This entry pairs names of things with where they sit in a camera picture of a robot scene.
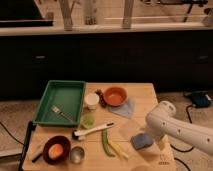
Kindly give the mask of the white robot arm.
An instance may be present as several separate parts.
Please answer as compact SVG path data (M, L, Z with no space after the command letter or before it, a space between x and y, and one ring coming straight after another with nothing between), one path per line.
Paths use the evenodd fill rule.
M147 113L147 126L157 139L167 134L213 156L213 129L175 119L175 114L171 102L161 101Z

